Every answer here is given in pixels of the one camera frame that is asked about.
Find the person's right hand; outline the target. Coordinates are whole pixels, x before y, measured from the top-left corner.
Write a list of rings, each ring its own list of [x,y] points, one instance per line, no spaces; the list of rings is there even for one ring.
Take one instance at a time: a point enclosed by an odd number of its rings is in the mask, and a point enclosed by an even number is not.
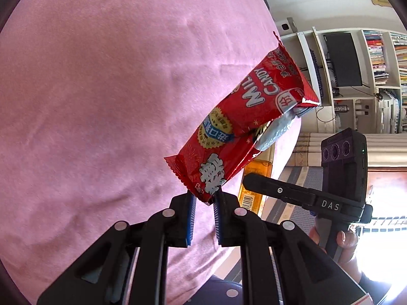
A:
[[[352,231],[340,231],[336,238],[337,246],[342,252],[338,259],[338,264],[357,283],[361,280],[361,269],[358,267],[355,250],[357,248],[358,237]]]

